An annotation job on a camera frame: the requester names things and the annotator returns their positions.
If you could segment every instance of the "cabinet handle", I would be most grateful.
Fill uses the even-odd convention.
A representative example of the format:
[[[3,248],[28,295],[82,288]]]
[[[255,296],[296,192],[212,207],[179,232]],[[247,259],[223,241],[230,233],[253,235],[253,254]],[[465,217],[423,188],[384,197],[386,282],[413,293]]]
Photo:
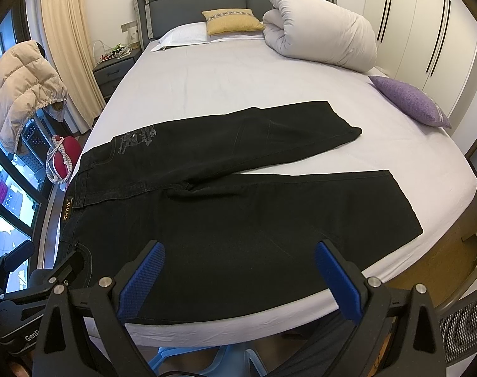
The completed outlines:
[[[380,34],[382,32],[383,20],[385,18],[385,11],[387,10],[387,1],[388,0],[385,0],[385,5],[383,6],[382,22],[380,22],[380,31],[378,31],[378,38],[376,39],[376,41],[380,41]]]
[[[446,9],[446,0],[443,1],[443,15],[441,16],[441,24],[439,24],[439,31],[438,31],[438,38],[436,39],[436,44],[434,45],[434,51],[432,51],[432,55],[430,57],[429,66],[425,71],[426,74],[429,73],[430,66],[432,65],[432,60],[434,59],[434,54],[436,53],[436,49],[439,43],[439,37],[441,36],[441,29],[443,28],[443,20],[445,19],[445,9]]]
[[[445,33],[443,34],[443,40],[441,41],[441,47],[439,48],[438,57],[436,58],[436,62],[430,73],[430,76],[433,76],[434,71],[436,70],[436,65],[438,65],[439,57],[441,56],[441,51],[443,50],[443,44],[445,43],[446,38],[446,31],[448,31],[448,23],[450,22],[450,10],[452,8],[452,1],[448,0],[448,14],[446,15],[446,26],[445,26]]]
[[[389,10],[387,11],[387,18],[385,18],[385,26],[383,27],[382,39],[380,42],[383,42],[383,36],[385,35],[385,30],[387,29],[387,23],[389,22],[390,6],[392,5],[392,0],[389,0]]]

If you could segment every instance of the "wall outlet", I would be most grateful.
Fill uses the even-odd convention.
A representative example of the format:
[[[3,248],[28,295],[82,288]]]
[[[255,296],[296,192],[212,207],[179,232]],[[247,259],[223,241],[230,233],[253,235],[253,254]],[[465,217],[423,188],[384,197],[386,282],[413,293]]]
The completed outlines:
[[[121,32],[127,32],[129,28],[137,26],[137,21],[127,22],[127,24],[121,25]]]

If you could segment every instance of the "beige puffer jacket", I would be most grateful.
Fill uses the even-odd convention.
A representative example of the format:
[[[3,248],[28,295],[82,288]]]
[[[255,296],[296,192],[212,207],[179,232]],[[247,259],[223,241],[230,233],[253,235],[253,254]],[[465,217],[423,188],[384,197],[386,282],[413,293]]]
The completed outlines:
[[[0,141],[9,153],[20,153],[20,135],[36,110],[46,109],[62,122],[67,88],[44,59],[36,41],[11,47],[0,59]]]

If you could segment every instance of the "blue plastic stool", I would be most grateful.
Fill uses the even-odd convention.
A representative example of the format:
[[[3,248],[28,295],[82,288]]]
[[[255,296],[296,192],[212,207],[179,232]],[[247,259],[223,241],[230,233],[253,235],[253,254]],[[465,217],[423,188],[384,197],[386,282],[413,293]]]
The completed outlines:
[[[216,346],[182,348],[160,347],[158,349],[158,354],[151,359],[148,364],[156,374],[159,374],[158,368],[166,358],[177,356],[178,354],[205,350],[212,347]],[[266,376],[267,370],[265,365],[259,358],[251,343],[247,342],[220,346],[212,364],[205,370],[199,371],[198,374],[205,375],[206,377],[250,377],[250,363],[254,365],[260,377]]]

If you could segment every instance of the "nightstand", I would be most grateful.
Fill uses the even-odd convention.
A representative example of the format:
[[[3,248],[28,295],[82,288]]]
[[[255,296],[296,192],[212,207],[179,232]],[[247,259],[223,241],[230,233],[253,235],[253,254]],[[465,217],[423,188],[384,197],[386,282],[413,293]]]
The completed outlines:
[[[135,49],[121,58],[108,59],[97,65],[93,72],[97,85],[106,103],[119,85],[123,77],[141,56],[141,50]]]

